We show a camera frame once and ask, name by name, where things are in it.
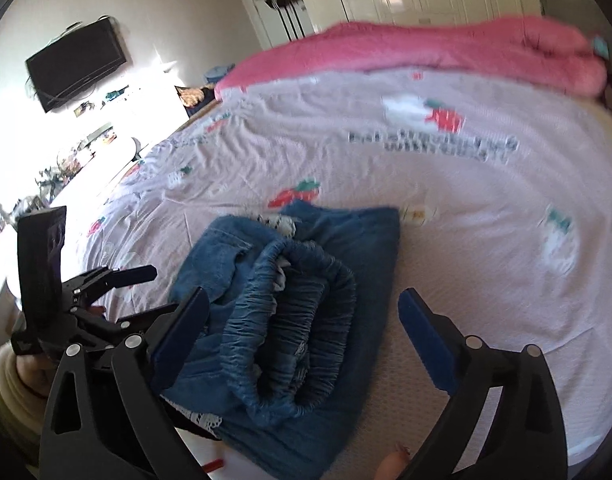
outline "sleeve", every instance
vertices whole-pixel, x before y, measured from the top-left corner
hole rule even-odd
[[[0,348],[0,432],[7,436],[29,465],[39,459],[39,439],[46,400],[33,395],[17,375],[16,355],[10,344]]]

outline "human hand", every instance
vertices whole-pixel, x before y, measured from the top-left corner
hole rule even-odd
[[[95,316],[103,316],[106,308],[91,306],[88,311]],[[22,355],[17,356],[16,368],[19,379],[27,388],[39,397],[48,398],[57,371],[57,364],[44,354]]]
[[[410,454],[398,444],[398,450],[388,455],[377,468],[374,480],[397,480],[410,462]]]

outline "metal screw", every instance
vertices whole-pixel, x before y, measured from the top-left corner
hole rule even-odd
[[[542,349],[539,348],[537,345],[528,345],[526,347],[526,351],[528,352],[528,355],[530,357],[539,357],[540,355],[542,355]]]
[[[472,348],[473,350],[479,350],[484,346],[484,342],[476,335],[469,335],[466,338],[466,346],[468,348]]]
[[[74,345],[70,345],[66,349],[66,355],[68,357],[73,357],[73,356],[77,355],[78,353],[80,353],[80,350],[81,350],[81,346],[79,346],[77,343],[75,343]]]
[[[126,338],[125,345],[128,346],[128,348],[137,348],[141,344],[142,344],[141,336],[131,335],[128,338]]]

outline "pink blanket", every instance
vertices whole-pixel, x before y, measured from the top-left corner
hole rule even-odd
[[[395,27],[342,23],[322,34],[249,57],[216,88],[294,78],[327,70],[371,71],[400,66],[467,70],[596,97],[606,67],[576,28],[525,16],[465,27]]]

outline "white wall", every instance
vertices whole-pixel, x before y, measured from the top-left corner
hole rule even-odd
[[[123,73],[176,62],[173,72],[190,86],[203,82],[209,68],[260,49],[240,0],[15,0],[0,22],[0,202],[5,206],[32,193],[37,171],[54,164],[58,148],[81,137],[73,106],[44,114],[39,102],[26,97],[25,60],[72,23],[104,14],[119,22],[131,59]]]

